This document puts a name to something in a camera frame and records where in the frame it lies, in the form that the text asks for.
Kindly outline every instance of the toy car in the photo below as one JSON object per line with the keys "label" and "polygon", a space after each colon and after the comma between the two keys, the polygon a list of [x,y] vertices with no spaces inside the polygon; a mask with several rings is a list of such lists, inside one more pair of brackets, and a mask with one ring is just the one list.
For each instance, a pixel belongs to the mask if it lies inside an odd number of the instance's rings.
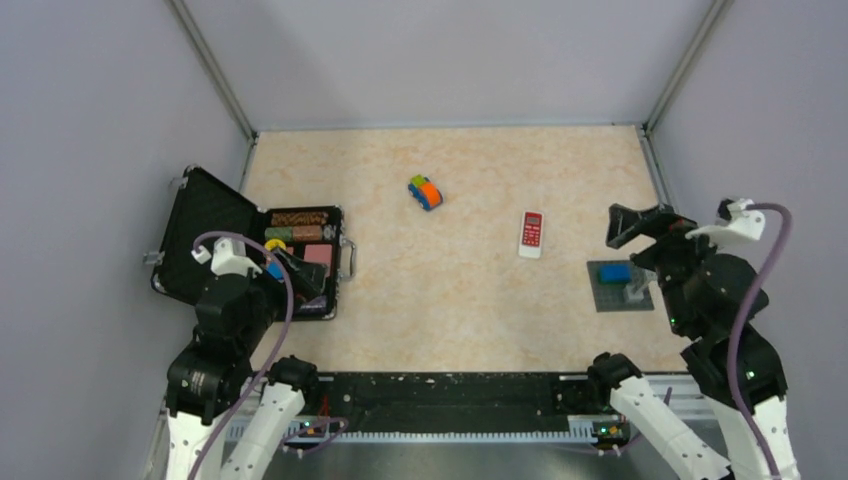
{"label": "toy car", "polygon": [[409,194],[418,200],[421,208],[428,212],[441,205],[445,200],[442,192],[430,183],[429,178],[423,175],[416,175],[409,180]]}

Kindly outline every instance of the cable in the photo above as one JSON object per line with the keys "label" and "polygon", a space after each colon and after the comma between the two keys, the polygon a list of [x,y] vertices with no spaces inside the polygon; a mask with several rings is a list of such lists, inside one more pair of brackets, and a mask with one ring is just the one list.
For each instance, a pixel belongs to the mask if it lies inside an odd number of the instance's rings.
{"label": "cable", "polygon": [[297,450],[298,456],[300,456],[300,457],[303,457],[305,455],[309,455],[309,454],[312,454],[312,453],[320,452],[321,450],[327,448],[327,446],[330,445],[330,443],[333,440],[338,438],[341,434],[343,434],[345,432],[345,430],[347,430],[347,426],[349,425],[350,422],[348,422],[346,418],[331,417],[331,418],[324,418],[324,419],[318,420],[317,422],[311,423],[308,427],[303,427],[300,430],[298,430],[296,432],[292,432],[292,433],[286,435],[285,437],[283,437],[283,439],[280,440],[279,448],[283,449],[283,451],[286,452],[286,451],[288,451],[288,449],[290,447],[286,446],[285,443],[288,442],[289,440],[291,440],[292,438],[299,437],[300,435],[303,435],[304,433],[307,433],[310,430],[314,430],[316,428],[326,427],[326,426],[333,424],[333,423],[338,423],[339,429],[336,430],[335,433],[330,435],[329,438],[327,438],[323,442],[319,443],[317,447],[312,447],[309,450],[303,450],[303,449]]}
{"label": "cable", "polygon": [[[671,387],[668,387],[668,390],[665,391],[665,397],[663,398],[663,403],[668,405],[668,402],[670,402],[670,401],[671,401]],[[598,450],[597,448],[591,448],[591,447],[590,448],[572,448],[572,447],[565,447],[565,446],[558,446],[558,445],[556,446],[556,449],[557,450],[563,450],[563,451],[566,451],[566,452],[572,452],[572,453],[581,453],[581,454],[584,454],[584,455],[594,455],[596,457],[603,457],[603,456],[608,455],[608,454],[609,455],[615,454],[616,456],[620,457],[624,453],[627,453],[628,450],[633,448],[634,445],[642,442],[643,440],[645,440],[645,437],[642,436],[642,432],[636,432],[636,435],[633,435],[633,438],[631,438],[630,441],[627,442],[627,445],[620,447],[617,450]]]}
{"label": "cable", "polygon": [[783,217],[783,222],[780,225],[780,232],[777,234],[777,240],[774,241],[771,251],[768,253],[768,256],[766,256],[763,268],[760,269],[760,272],[754,278],[751,286],[748,287],[748,291],[745,292],[745,297],[742,299],[742,304],[739,306],[739,311],[736,312],[736,318],[733,321],[733,328],[730,330],[730,342],[727,347],[727,381],[730,385],[730,396],[733,398],[733,403],[736,404],[736,408],[739,409],[739,412],[742,414],[742,418],[745,419],[745,422],[754,434],[754,438],[756,438],[757,443],[760,444],[763,456],[766,459],[766,464],[768,464],[769,467],[769,473],[772,478],[779,479],[781,478],[780,469],[777,468],[777,462],[774,459],[774,454],[772,454],[763,432],[760,431],[756,421],[754,421],[754,416],[748,411],[748,407],[745,405],[745,400],[742,398],[742,391],[739,385],[738,361],[742,329],[745,327],[745,321],[748,318],[748,313],[751,311],[751,307],[754,304],[757,294],[762,288],[763,283],[765,283],[766,278],[774,269],[775,264],[777,264],[777,260],[780,258],[783,250],[786,248],[786,243],[789,241],[789,234],[792,232],[792,213],[783,205],[776,203],[754,203],[752,205],[748,205],[746,210],[772,210]]}
{"label": "cable", "polygon": [[212,231],[201,234],[196,239],[194,239],[194,245],[192,248],[197,251],[200,249],[201,244],[204,240],[209,238],[230,238],[232,240],[236,240],[239,242],[244,242],[245,245],[253,247],[258,250],[266,257],[270,257],[271,261],[274,262],[274,265],[280,269],[280,273],[283,275],[283,282],[286,284],[286,320],[283,323],[283,329],[280,332],[279,338],[277,338],[277,343],[274,344],[274,347],[271,349],[271,353],[268,355],[268,358],[265,359],[265,362],[262,364],[262,367],[259,368],[259,371],[256,375],[253,376],[253,379],[244,389],[241,396],[236,400],[236,402],[230,407],[229,410],[224,414],[224,417],[215,425],[215,428],[212,429],[212,433],[209,435],[209,438],[206,440],[206,443],[203,444],[203,448],[200,449],[200,453],[197,455],[197,460],[194,461],[194,465],[192,465],[191,470],[188,473],[188,480],[194,480],[197,476],[197,472],[200,470],[200,464],[203,462],[203,459],[206,458],[206,455],[209,453],[209,449],[212,447],[212,444],[215,443],[215,440],[221,435],[221,432],[224,431],[224,428],[230,423],[230,420],[233,418],[233,415],[236,414],[239,407],[247,400],[247,397],[253,392],[253,389],[262,381],[262,377],[265,376],[265,372],[268,371],[268,368],[271,367],[271,363],[273,363],[274,359],[277,358],[277,354],[280,352],[280,347],[283,345],[283,340],[286,338],[286,334],[289,331],[289,325],[291,325],[291,317],[294,313],[294,290],[292,289],[291,279],[289,278],[288,272],[286,272],[283,267],[282,262],[277,258],[276,255],[272,255],[264,246],[259,244],[259,242],[255,242],[244,235],[239,235],[238,233],[233,232],[222,232],[222,231]]}

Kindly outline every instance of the remote control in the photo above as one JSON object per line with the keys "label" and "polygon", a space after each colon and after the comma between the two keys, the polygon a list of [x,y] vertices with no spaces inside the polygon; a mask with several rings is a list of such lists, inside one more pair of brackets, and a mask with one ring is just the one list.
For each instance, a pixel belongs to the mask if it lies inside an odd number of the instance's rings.
{"label": "remote control", "polygon": [[521,217],[521,238],[518,242],[518,256],[539,258],[542,256],[542,214],[524,212]]}

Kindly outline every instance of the white wall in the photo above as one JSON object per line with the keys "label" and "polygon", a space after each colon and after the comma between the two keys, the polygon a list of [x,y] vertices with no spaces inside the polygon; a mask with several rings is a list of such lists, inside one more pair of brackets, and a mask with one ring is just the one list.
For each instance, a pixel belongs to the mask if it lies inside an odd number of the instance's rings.
{"label": "white wall", "polygon": [[0,65],[0,477],[139,478],[195,323],[141,254],[246,142],[161,0],[0,2]]}
{"label": "white wall", "polygon": [[[778,348],[804,478],[845,478],[848,2],[736,2],[656,133],[684,214],[722,195],[785,203],[796,228],[755,325]],[[759,267],[772,234],[742,249]]]}
{"label": "white wall", "polygon": [[188,0],[258,130],[644,121],[708,0]]}

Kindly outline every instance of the marble patterned surface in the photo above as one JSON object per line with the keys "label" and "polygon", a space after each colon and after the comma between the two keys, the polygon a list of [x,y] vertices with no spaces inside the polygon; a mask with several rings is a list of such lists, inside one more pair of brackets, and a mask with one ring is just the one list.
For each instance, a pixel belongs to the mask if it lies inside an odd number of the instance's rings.
{"label": "marble patterned surface", "polygon": [[[406,188],[418,173],[446,199],[429,213]],[[586,261],[649,244],[604,245],[610,204],[656,204],[632,127],[263,133],[245,194],[341,205],[359,247],[338,316],[293,324],[281,355],[325,371],[582,371],[611,351],[683,370],[656,285],[653,312],[599,314],[592,301]],[[524,210],[546,215],[539,260],[517,255]]]}

